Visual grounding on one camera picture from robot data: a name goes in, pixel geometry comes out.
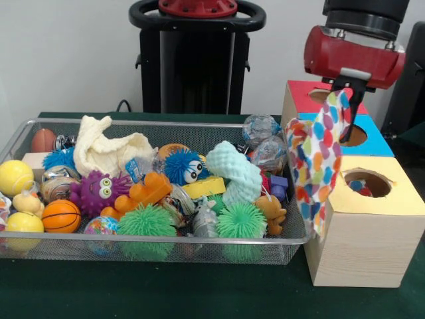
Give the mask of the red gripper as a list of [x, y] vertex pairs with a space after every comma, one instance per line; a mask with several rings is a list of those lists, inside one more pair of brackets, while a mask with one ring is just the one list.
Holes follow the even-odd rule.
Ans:
[[340, 142], [350, 140], [359, 104], [366, 87], [387, 89], [401, 75], [406, 53], [402, 46], [342, 29], [314, 26], [304, 48], [304, 68], [309, 74], [328, 79], [338, 76], [358, 78], [344, 87], [353, 91], [349, 99], [350, 122]]

